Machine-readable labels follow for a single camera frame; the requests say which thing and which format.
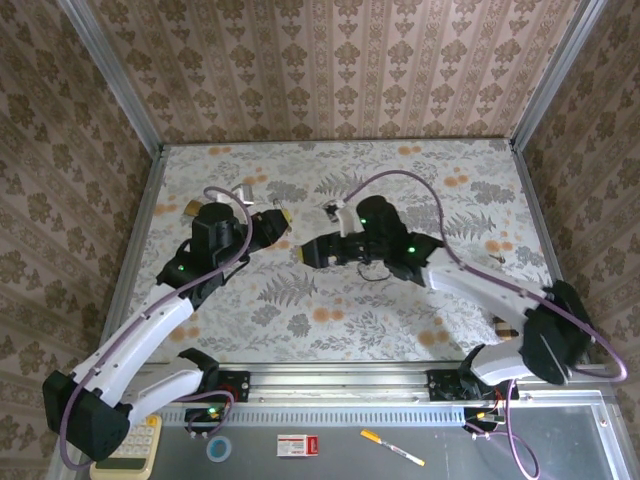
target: tape roll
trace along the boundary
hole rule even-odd
[[[207,457],[215,463],[224,462],[231,455],[231,442],[227,437],[213,437],[207,444]]]

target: calculator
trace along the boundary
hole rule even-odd
[[[162,418],[149,415],[144,422],[129,430],[111,456],[91,465],[92,480],[147,480],[156,459]]]

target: purple cable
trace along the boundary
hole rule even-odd
[[[618,367],[620,369],[620,372],[617,375],[614,375],[614,376],[606,376],[606,375],[595,374],[595,373],[591,373],[591,372],[584,372],[584,371],[580,371],[580,370],[578,370],[578,371],[580,371],[581,373],[583,373],[584,375],[587,375],[587,376],[598,377],[598,378],[606,378],[606,379],[610,380],[611,382],[622,382],[622,381],[626,380],[627,375],[628,375],[627,366],[624,364],[624,361],[622,360],[620,355],[618,355],[618,353],[613,349],[613,347],[609,344],[609,342],[607,342],[607,340],[602,335],[600,335],[598,332],[596,332],[589,325],[587,325],[586,323],[582,322],[580,319],[578,319],[577,317],[573,316],[571,313],[569,313],[569,312],[563,310],[562,308],[556,306],[555,304],[553,304],[552,302],[550,302],[546,298],[543,298],[543,297],[541,297],[539,295],[536,295],[535,293],[532,293],[532,292],[530,292],[530,291],[528,291],[528,290],[526,290],[524,288],[521,288],[518,285],[514,285],[514,284],[512,284],[510,282],[507,282],[507,281],[502,280],[500,278],[496,278],[496,277],[494,277],[494,276],[492,276],[492,275],[490,275],[488,273],[481,272],[480,270],[478,270],[476,268],[473,268],[473,267],[470,267],[470,266],[466,265],[464,263],[464,261],[462,261],[462,259],[456,255],[456,253],[453,251],[453,249],[449,245],[449,242],[447,241],[447,236],[446,236],[446,233],[444,231],[444,210],[442,208],[442,203],[440,203],[440,198],[438,197],[438,194],[433,189],[433,187],[431,185],[429,185],[427,182],[425,182],[422,179],[422,177],[420,177],[419,175],[416,175],[413,172],[408,172],[406,170],[387,170],[386,172],[377,173],[373,177],[369,178],[368,180],[366,180],[362,184],[360,184],[360,186],[356,187],[356,189],[353,192],[348,194],[344,198],[344,202],[346,203],[349,200],[351,200],[356,194],[358,194],[363,188],[365,188],[371,182],[373,182],[373,181],[375,181],[375,180],[377,180],[377,179],[379,179],[381,177],[385,177],[387,175],[406,175],[408,177],[413,178],[414,180],[417,180],[422,185],[424,185],[427,188],[427,190],[429,190],[429,192],[433,196],[433,199],[436,201],[436,206],[438,208],[440,235],[442,236],[442,243],[444,244],[444,248],[447,250],[447,253],[451,257],[451,259],[453,261],[455,261],[461,268],[464,268],[468,272],[473,273],[474,275],[476,275],[476,276],[478,276],[478,277],[480,277],[480,278],[482,278],[484,280],[488,280],[491,283],[494,283],[494,284],[499,285],[499,286],[501,286],[503,288],[511,290],[512,292],[516,292],[516,293],[518,293],[520,295],[523,295],[525,297],[529,297],[529,298],[535,300],[536,302],[538,302],[539,304],[544,305],[546,308],[548,308],[549,310],[553,311],[554,313],[556,313],[556,314],[560,315],[561,317],[565,318],[569,322],[573,323],[580,330],[582,330],[583,332],[589,334],[591,337],[595,338],[596,341],[598,343],[600,343],[600,345],[602,345],[604,347],[604,349],[607,351],[607,353],[609,355],[611,355],[611,358],[613,358],[615,363],[618,364]]]
[[[207,397],[212,397],[214,395],[224,395],[225,397],[227,397],[229,399],[230,405],[229,405],[229,410],[227,410],[227,412],[224,414],[224,416],[220,420],[220,423],[218,423],[218,425],[216,425],[210,431],[208,431],[207,432],[208,435],[215,435],[224,426],[224,424],[227,423],[227,419],[231,415],[231,410],[233,410],[233,406],[236,403],[235,402],[235,398],[233,398],[233,394],[230,393],[230,392],[227,392],[226,390],[214,390],[212,392],[198,393],[198,394],[195,394],[195,395],[187,395],[186,397],[180,397],[180,398],[175,400],[176,402],[194,402],[196,400],[200,400],[202,398],[207,398]],[[196,413],[196,414],[192,415],[189,418],[189,422],[187,423],[187,432],[191,433],[191,428],[193,427],[193,422],[195,421],[196,418],[198,418],[200,416],[202,416],[202,414]]]
[[[93,463],[93,462],[87,462],[83,464],[75,464],[71,461],[71,459],[69,458],[69,452],[67,450],[67,428],[69,426],[69,417],[71,416],[71,410],[76,400],[78,399],[80,392],[91,381],[91,378],[93,378],[93,376],[95,376],[98,373],[100,367],[102,367],[107,362],[109,357],[111,357],[111,355],[113,355],[113,353],[120,347],[120,345],[122,345],[122,343],[126,340],[126,338],[129,335],[131,335],[131,332],[133,332],[138,327],[138,325],[140,325],[144,320],[148,319],[149,316],[153,312],[155,312],[158,308],[160,308],[169,300],[177,297],[181,293],[189,290],[190,288],[195,287],[196,285],[201,284],[202,282],[206,282],[207,280],[210,280],[211,278],[215,277],[223,270],[229,268],[231,265],[236,263],[249,248],[249,244],[251,243],[251,238],[253,236],[253,223],[251,221],[251,214],[249,213],[249,209],[244,205],[244,203],[242,203],[242,200],[240,200],[233,192],[230,192],[220,187],[207,187],[204,189],[204,196],[211,201],[215,202],[217,200],[214,196],[210,195],[211,191],[219,192],[224,195],[227,195],[229,198],[231,198],[234,202],[236,202],[240,206],[242,213],[244,214],[247,220],[247,236],[244,239],[244,243],[242,244],[242,247],[240,248],[238,253],[236,253],[224,265],[221,265],[220,267],[216,268],[212,272],[209,272],[206,275],[203,275],[202,277],[197,278],[192,282],[189,282],[186,285],[183,285],[180,288],[177,288],[173,292],[168,293],[164,297],[160,298],[153,305],[151,305],[149,308],[147,308],[144,312],[142,312],[140,316],[131,325],[129,325],[129,327],[124,332],[122,332],[120,336],[111,344],[111,346],[107,349],[107,351],[104,352],[102,357],[98,359],[98,361],[95,363],[93,368],[91,368],[89,372],[87,372],[87,375],[82,380],[80,380],[80,382],[78,383],[78,386],[71,393],[71,396],[67,401],[67,405],[65,406],[64,412],[62,414],[62,420],[60,421],[60,456],[62,457],[62,462],[65,464],[65,466],[68,469],[74,470],[74,471],[80,471],[88,468],[91,465],[91,463]]]

